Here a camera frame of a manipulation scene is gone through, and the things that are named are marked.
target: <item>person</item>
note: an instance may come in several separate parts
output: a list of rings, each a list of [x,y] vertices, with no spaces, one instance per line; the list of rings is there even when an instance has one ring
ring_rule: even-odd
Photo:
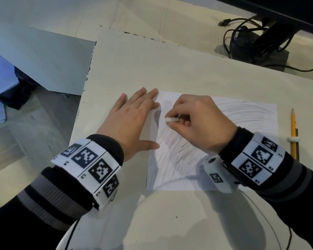
[[[88,139],[106,149],[120,165],[139,151],[157,149],[154,141],[139,140],[148,113],[159,107],[153,101],[157,93],[157,89],[146,93],[142,88],[128,100],[122,94]],[[255,137],[253,133],[231,122],[209,96],[181,95],[166,117],[178,115],[179,122],[168,123],[171,129],[195,146],[218,153],[228,170],[264,198],[313,248],[313,171],[288,153],[280,154],[283,160],[272,165],[275,172],[259,185],[233,165]],[[55,249],[69,227],[92,209],[93,202],[92,194],[62,168],[45,168],[0,208],[1,246]]]

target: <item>cable connector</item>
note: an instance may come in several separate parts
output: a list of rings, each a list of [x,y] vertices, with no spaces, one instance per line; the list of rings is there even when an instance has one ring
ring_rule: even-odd
[[[222,21],[220,21],[220,22],[218,23],[218,26],[225,27],[225,26],[227,26],[230,22],[231,22],[231,19],[230,19],[230,18],[224,19],[224,20],[222,20]]]

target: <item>hand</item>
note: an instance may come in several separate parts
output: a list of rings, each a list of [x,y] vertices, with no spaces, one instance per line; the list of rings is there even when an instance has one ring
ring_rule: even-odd
[[[203,150],[221,152],[237,130],[210,96],[181,95],[166,117],[178,115],[168,126]]]
[[[124,161],[128,161],[139,151],[160,147],[156,142],[139,140],[147,115],[160,105],[153,101],[158,92],[153,89],[145,94],[146,89],[141,88],[128,101],[126,94],[122,94],[96,132],[113,138],[121,145]]]

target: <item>floor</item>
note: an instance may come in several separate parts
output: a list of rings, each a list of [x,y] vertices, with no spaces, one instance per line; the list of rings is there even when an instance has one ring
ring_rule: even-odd
[[[80,98],[39,86],[20,110],[6,107],[7,122],[0,123],[0,207],[67,148]]]

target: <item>black sleeve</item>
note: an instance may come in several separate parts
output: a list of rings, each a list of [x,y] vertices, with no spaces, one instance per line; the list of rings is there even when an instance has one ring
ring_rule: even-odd
[[[115,140],[96,134],[88,138],[123,164],[123,151]],[[92,194],[63,169],[45,168],[0,208],[2,248],[55,249],[65,232],[92,209],[94,202]]]
[[[265,199],[280,219],[313,248],[313,171],[285,153],[278,169],[258,186],[231,165],[252,137],[251,132],[239,127],[233,139],[219,154],[220,157],[241,183]]]

